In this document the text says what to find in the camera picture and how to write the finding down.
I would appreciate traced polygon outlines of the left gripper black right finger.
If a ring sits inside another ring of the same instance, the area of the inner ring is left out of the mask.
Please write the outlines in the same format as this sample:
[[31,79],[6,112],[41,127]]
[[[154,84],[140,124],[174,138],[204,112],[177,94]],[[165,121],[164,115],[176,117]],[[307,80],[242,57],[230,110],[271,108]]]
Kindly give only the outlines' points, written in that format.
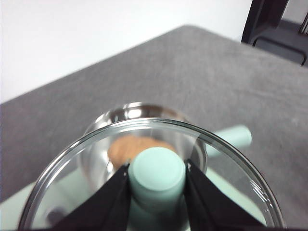
[[184,197],[192,231],[264,231],[266,227],[222,193],[190,160],[185,160]]

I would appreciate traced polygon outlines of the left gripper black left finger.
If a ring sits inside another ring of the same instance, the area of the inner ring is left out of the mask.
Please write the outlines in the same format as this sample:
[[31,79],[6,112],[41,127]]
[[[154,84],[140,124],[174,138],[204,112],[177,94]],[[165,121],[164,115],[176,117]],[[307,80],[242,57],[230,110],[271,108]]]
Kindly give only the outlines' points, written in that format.
[[129,164],[118,171],[89,199],[52,227],[53,231],[125,231],[131,193]]

